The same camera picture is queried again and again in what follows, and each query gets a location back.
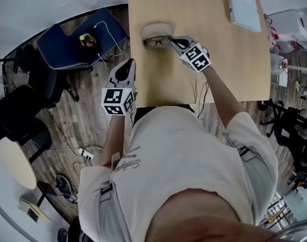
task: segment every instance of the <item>power strip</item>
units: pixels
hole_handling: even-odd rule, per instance
[[[87,157],[87,156],[88,156],[88,157],[91,158],[91,159],[94,158],[94,154],[93,154],[93,153],[90,153],[89,151],[86,151],[86,150],[84,150],[83,148],[79,148],[79,151],[78,151],[78,152],[79,152],[80,155],[82,155],[82,153],[83,153],[83,156],[84,156],[84,157]]]

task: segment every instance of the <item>person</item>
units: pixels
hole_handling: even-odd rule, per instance
[[[188,105],[138,108],[129,152],[115,167],[125,117],[113,116],[99,166],[81,171],[79,218],[95,242],[105,241],[98,209],[109,182],[134,242],[259,242],[273,235],[255,225],[276,190],[276,155],[216,71],[203,74],[227,144],[208,134]]]
[[[307,86],[303,86],[302,83],[295,81],[295,88],[297,92],[301,93],[304,96],[307,96]]]

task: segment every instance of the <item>wooden table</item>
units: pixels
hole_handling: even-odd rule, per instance
[[[268,36],[260,1],[256,1],[261,33],[231,24],[227,0],[129,0],[137,107],[198,103],[206,82],[202,73],[180,62],[174,49],[143,48],[140,30],[153,22],[171,23],[175,36],[191,36],[205,46],[213,67],[237,100],[269,99]],[[206,102],[213,102],[210,91]]]
[[[5,168],[18,183],[29,189],[36,188],[36,174],[18,143],[3,138],[0,141],[0,155]]]

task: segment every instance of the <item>electrical cord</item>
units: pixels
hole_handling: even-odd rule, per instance
[[[59,125],[57,124],[57,122],[55,121],[55,119],[53,118],[52,114],[48,111],[48,109],[46,108],[46,112],[49,114],[49,116],[52,118],[53,122],[55,123],[55,125],[57,126],[58,130],[62,133],[62,135],[64,136],[65,138],[65,141],[68,145],[68,147],[70,148],[70,150],[77,156],[77,157],[82,157],[82,155],[78,155],[76,152],[74,152],[72,146],[70,146],[70,144],[68,143],[67,141],[67,137],[66,135],[63,133],[63,131],[60,129]]]
[[[297,97],[297,99],[307,100],[306,96]]]
[[[114,40],[115,44],[117,45],[117,47],[118,47],[119,50],[121,51],[121,54],[116,54],[116,55],[112,56],[112,57],[110,58],[110,60],[108,61],[108,62],[110,62],[110,61],[113,59],[113,57],[116,57],[116,56],[118,56],[118,55],[122,55],[122,54],[123,54],[123,51],[122,51],[122,49],[120,49],[120,47],[118,46],[117,42],[116,42],[115,39],[113,38],[112,34],[111,34],[110,31],[108,30],[108,27],[107,27],[106,22],[100,21],[100,22],[96,23],[96,25],[94,26],[94,29],[95,29],[95,28],[97,27],[97,25],[100,24],[100,23],[104,23],[104,24],[105,24],[108,34],[111,36],[111,38]],[[106,62],[102,59],[102,57],[100,56],[100,54],[98,53],[97,55],[98,55],[99,58],[106,64]]]
[[[55,123],[55,125],[57,126],[58,130],[59,130],[59,131],[62,133],[62,135],[64,136],[65,141],[66,141],[66,143],[67,143],[67,145],[68,145],[68,148],[49,149],[49,150],[47,150],[47,151],[71,150],[76,156],[82,157],[82,156],[84,155],[84,151],[85,151],[86,148],[88,148],[88,147],[97,147],[97,148],[103,149],[103,147],[102,147],[102,146],[99,146],[99,145],[87,145],[86,147],[83,148],[82,154],[81,154],[81,155],[78,155],[78,154],[75,153],[73,150],[79,150],[79,148],[74,148],[74,147],[70,146],[70,144],[69,144],[68,141],[67,141],[66,135],[65,135],[65,134],[63,133],[63,131],[60,129],[59,125],[57,124],[57,122],[56,122],[55,119],[53,118],[52,114],[48,111],[47,108],[46,108],[46,111],[47,111],[47,113],[51,116],[51,118],[52,118],[53,122]]]
[[[22,71],[19,71],[19,70],[18,70],[18,72],[19,72],[19,73],[26,74],[26,75],[30,75],[29,73],[25,73],[25,72],[22,72]]]
[[[205,86],[206,86],[206,92],[205,92],[205,95],[204,95],[203,107],[202,107],[202,109],[200,110],[200,99],[201,99],[201,97],[202,97],[203,89],[204,89]],[[205,99],[206,99],[208,90],[209,90],[209,83],[208,83],[208,82],[205,82],[205,84],[203,85],[202,90],[201,90],[201,92],[200,92],[200,96],[199,96],[199,106],[198,106],[198,112],[199,112],[199,113],[198,113],[197,118],[199,118],[199,117],[203,114],[203,111],[204,111],[204,108],[205,108]]]
[[[75,164],[76,164],[76,163],[78,163],[78,164],[84,164],[84,163],[86,162],[87,159],[88,159],[88,156],[86,156],[86,159],[85,159],[85,161],[83,161],[83,162],[75,161],[75,162],[73,163],[73,169],[74,169],[74,171],[75,171],[75,173],[76,173],[76,175],[78,176],[79,179],[81,179],[81,177],[78,175],[77,171],[75,170]]]
[[[131,108],[130,108],[129,114],[130,114],[130,119],[131,119],[131,124],[132,124],[132,127],[134,127],[134,125],[133,125],[133,119],[132,119],[132,117],[133,117],[133,115],[134,115],[134,113],[133,113],[133,109],[132,109],[132,105],[131,105]]]
[[[0,77],[2,78],[2,80],[0,80],[0,84],[2,84],[4,88],[6,88],[7,85],[5,85],[4,83],[6,82],[7,78],[3,74]]]

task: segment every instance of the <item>chair cushion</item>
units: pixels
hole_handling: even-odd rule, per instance
[[[85,33],[95,37],[97,48],[82,46],[79,37]],[[127,34],[116,18],[106,8],[101,8],[70,36],[66,36],[58,24],[51,26],[39,38],[37,46],[52,69],[87,68],[100,60],[98,54],[105,56],[126,37]]]

